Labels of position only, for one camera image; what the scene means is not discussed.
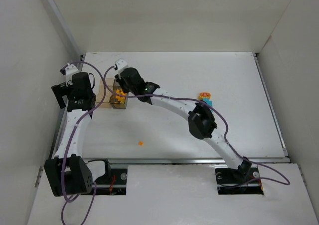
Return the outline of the orange half-round lego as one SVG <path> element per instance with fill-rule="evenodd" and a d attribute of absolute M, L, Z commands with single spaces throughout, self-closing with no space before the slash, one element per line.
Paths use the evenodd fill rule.
<path fill-rule="evenodd" d="M 120 97 L 122 97 L 122 96 L 126 97 L 126 95 L 127 95 L 125 92 L 123 92 L 122 89 L 117 89 L 116 94 L 117 94 L 117 96 L 120 96 Z"/>

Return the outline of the yellow long lego plate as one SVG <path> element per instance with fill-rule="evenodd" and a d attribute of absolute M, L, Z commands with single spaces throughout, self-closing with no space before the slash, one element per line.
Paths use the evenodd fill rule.
<path fill-rule="evenodd" d="M 126 97 L 122 96 L 116 96 L 116 100 L 119 104 L 125 104 L 125 101 L 126 101 Z"/>

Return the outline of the colourful lego figure stack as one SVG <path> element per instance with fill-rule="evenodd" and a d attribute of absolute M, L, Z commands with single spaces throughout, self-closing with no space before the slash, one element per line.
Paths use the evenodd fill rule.
<path fill-rule="evenodd" d="M 211 94 L 209 92 L 201 92 L 198 98 L 199 100 L 204 101 L 206 104 L 213 107 L 213 103 L 211 101 Z"/>

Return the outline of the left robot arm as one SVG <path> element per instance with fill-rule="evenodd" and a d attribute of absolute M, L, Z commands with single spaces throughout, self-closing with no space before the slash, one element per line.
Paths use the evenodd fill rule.
<path fill-rule="evenodd" d="M 89 74 L 77 72 L 69 81 L 52 86 L 52 91 L 60 108 L 67 110 L 67 118 L 58 150 L 45 161 L 45 173 L 55 197 L 88 194 L 98 178 L 111 176 L 108 160 L 85 162 L 82 158 L 96 101 Z"/>

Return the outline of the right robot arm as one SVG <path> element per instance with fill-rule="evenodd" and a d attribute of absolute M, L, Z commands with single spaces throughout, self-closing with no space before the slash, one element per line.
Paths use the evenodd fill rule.
<path fill-rule="evenodd" d="M 247 179 L 251 163 L 241 157 L 217 131 L 211 109 L 205 102 L 196 99 L 173 98 L 159 85 L 145 82 L 135 68 L 116 66 L 116 81 L 125 93 L 132 93 L 141 102 L 165 108 L 188 122 L 190 134 L 209 144 L 225 161 L 237 183 Z"/>

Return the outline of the grey transparent container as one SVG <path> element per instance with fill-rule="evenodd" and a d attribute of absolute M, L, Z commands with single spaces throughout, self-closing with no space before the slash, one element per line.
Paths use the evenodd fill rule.
<path fill-rule="evenodd" d="M 126 109 L 128 98 L 126 98 L 127 93 L 125 93 L 118 82 L 113 83 L 113 92 L 110 97 L 110 104 L 113 109 Z"/>

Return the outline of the aluminium front rail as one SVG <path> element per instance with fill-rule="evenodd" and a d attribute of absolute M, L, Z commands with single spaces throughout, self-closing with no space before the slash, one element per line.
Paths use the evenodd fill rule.
<path fill-rule="evenodd" d="M 223 159 L 126 159 L 126 158 L 112 158 L 108 159 L 111 164 L 225 164 Z M 291 163 L 289 157 L 283 158 L 259 158 L 253 159 L 256 163 L 263 164 L 283 164 Z"/>

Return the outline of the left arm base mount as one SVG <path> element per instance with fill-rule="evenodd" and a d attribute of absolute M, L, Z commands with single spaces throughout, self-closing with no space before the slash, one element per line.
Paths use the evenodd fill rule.
<path fill-rule="evenodd" d="M 107 159 L 90 160 L 80 166 L 80 194 L 125 195 L 128 170 L 112 168 Z"/>

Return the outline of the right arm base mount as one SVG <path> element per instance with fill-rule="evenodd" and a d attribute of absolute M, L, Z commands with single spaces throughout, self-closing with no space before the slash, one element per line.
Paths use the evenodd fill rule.
<path fill-rule="evenodd" d="M 217 192 L 219 195 L 263 195 L 261 180 L 250 180 L 260 177 L 259 169 L 252 167 L 248 174 L 236 177 L 236 171 L 229 168 L 215 168 Z"/>

